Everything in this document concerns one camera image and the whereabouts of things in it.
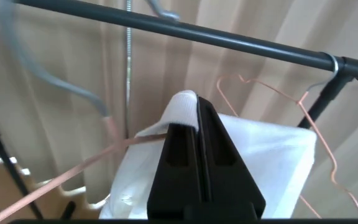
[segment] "horizontal black bar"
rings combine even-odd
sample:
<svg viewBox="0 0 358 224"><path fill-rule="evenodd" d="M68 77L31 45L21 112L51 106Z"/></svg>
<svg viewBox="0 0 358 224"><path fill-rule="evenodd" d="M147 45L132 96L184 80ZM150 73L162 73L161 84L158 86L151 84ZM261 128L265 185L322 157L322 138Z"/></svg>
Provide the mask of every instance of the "horizontal black bar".
<svg viewBox="0 0 358 224"><path fill-rule="evenodd" d="M290 47L182 22L172 22L158 17L127 12L87 2L77 0L17 0L17 3L275 58L313 68L331 71L334 67L331 58L320 52ZM336 57L336 59L339 69L342 69L344 67L343 58ZM358 79L358 60L352 60L347 64L346 73Z"/></svg>

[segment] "white towel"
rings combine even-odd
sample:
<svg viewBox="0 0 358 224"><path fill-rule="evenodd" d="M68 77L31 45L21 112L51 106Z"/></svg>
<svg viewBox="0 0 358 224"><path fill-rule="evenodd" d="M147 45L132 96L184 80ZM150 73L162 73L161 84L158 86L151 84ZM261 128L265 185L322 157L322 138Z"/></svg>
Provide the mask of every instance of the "white towel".
<svg viewBox="0 0 358 224"><path fill-rule="evenodd" d="M290 218L314 162L315 133L224 114L219 117L266 200L262 218ZM166 133L170 123L198 130L194 92L173 96L161 120L137 136ZM163 143L129 147L100 218L147 218L147 199Z"/></svg>

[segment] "white fabric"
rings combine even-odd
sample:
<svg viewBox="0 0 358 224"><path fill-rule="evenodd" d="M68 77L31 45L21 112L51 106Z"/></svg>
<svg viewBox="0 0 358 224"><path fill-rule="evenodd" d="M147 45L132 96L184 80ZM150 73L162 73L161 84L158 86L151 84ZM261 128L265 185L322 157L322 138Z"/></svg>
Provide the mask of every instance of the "white fabric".
<svg viewBox="0 0 358 224"><path fill-rule="evenodd" d="M196 106L194 92L177 93L161 120L138 136L166 132L169 123L198 130ZM314 162L315 133L223 114L219 117L266 200L262 218L290 218ZM162 147L163 141L129 147L100 218L147 218L147 199Z"/></svg>

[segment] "metal hook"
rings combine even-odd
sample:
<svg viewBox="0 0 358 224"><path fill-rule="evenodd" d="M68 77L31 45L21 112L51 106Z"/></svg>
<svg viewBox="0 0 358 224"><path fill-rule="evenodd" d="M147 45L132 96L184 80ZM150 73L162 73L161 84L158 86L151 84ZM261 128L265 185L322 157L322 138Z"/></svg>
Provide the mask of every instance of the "metal hook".
<svg viewBox="0 0 358 224"><path fill-rule="evenodd" d="M339 65L338 65L338 61L336 60L336 58L335 58L333 55L331 55L331 54L329 54L329 53L327 53L327 52L322 52L322 53L328 55L328 56L333 60L333 62L334 62L334 71L333 71L333 74L331 75L331 77L330 77L328 80L323 81L323 82L319 82L319 83L316 83L316 84L313 84L313 85L309 86L309 88L306 90L306 92L309 92L312 88L314 88L314 87L316 87L316 86L324 85L324 84L330 82L330 81L331 81L333 78L335 78L335 76L338 74Z"/></svg>
<svg viewBox="0 0 358 224"><path fill-rule="evenodd" d="M173 12L168 11L162 8L158 0L146 0L149 6L153 9L153 12L156 13L160 18L166 18L174 21L179 21L180 16Z"/></svg>

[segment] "beige curtain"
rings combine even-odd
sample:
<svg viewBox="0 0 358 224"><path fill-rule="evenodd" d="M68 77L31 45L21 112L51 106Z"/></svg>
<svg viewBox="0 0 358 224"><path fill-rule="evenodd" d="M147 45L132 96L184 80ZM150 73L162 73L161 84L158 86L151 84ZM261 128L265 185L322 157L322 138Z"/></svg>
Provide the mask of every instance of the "beige curtain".
<svg viewBox="0 0 358 224"><path fill-rule="evenodd" d="M123 0L91 1L124 8ZM338 56L358 58L358 1L166 0L181 21ZM133 11L152 14L145 1ZM99 95L125 124L125 28L55 12L16 7L16 26L28 49L50 73ZM173 94L190 89L231 114L215 89L219 75L259 78L294 97L329 72L174 37L133 30L129 133L159 119ZM236 80L223 90L243 118L296 126L302 114L259 85ZM306 99L310 107L315 89ZM358 198L358 81L349 83L317 122L339 163L337 179ZM9 152L38 182L51 179L108 145L99 114L84 99L33 77L12 57L0 36L0 131ZM86 186L89 203L105 198L122 154L114 154L64 184ZM316 148L303 194L323 217L358 217L348 196L329 182L331 163ZM314 217L299 202L294 217Z"/></svg>

